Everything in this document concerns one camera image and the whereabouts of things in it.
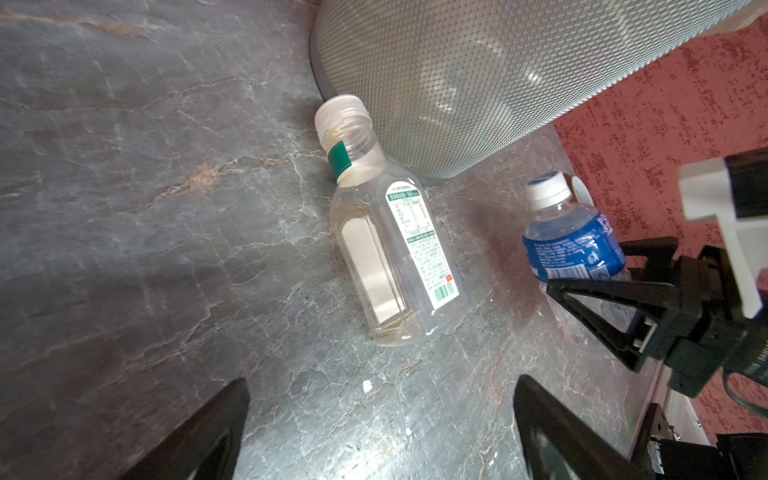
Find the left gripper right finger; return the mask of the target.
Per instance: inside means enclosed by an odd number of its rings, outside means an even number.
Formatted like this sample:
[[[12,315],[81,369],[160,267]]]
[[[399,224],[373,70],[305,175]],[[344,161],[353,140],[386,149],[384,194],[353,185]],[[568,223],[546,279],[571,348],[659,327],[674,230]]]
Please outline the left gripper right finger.
[[[531,479],[649,479],[529,375],[518,378],[515,419]]]

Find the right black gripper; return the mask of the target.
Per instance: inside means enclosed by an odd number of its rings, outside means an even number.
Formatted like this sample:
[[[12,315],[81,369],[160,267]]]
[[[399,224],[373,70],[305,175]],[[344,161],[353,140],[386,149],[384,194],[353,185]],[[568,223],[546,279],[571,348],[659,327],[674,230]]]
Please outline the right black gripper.
[[[746,317],[727,252],[713,246],[704,247],[697,259],[681,259],[698,269],[697,281],[684,280],[681,291],[658,283],[670,281],[678,245],[673,236],[621,242],[626,259],[645,260],[642,267],[629,268],[632,282],[554,279],[547,294],[629,370],[640,371],[648,358],[664,360],[672,370],[668,386],[687,397],[696,397],[718,370],[766,386],[767,292],[758,292],[762,307]],[[693,300],[691,315],[678,316],[681,292]],[[619,330],[583,298],[632,308],[635,316],[627,330]],[[672,325],[681,332],[674,335]]]

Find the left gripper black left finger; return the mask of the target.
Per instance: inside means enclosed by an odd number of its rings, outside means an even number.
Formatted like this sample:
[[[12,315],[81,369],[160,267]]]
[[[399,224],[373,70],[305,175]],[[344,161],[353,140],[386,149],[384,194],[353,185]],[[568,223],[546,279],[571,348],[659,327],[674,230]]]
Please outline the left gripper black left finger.
[[[246,380],[230,382],[121,477],[231,479],[249,404]]]

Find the Pocari blue label bottle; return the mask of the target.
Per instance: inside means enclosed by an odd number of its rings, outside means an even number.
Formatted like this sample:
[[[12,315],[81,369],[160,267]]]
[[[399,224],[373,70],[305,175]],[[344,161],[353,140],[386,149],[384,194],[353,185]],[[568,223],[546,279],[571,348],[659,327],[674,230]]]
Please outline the Pocari blue label bottle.
[[[541,291],[557,279],[631,279],[607,216],[574,201],[563,172],[529,181],[525,192],[533,217],[524,229],[523,244]]]

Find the green label square bottle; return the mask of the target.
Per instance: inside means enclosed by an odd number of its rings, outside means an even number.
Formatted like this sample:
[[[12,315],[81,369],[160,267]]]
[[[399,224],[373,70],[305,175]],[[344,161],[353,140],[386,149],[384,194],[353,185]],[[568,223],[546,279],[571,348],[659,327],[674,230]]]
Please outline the green label square bottle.
[[[420,182],[387,158],[358,97],[325,101],[315,127],[336,182],[330,232],[375,343],[451,331],[470,302]]]

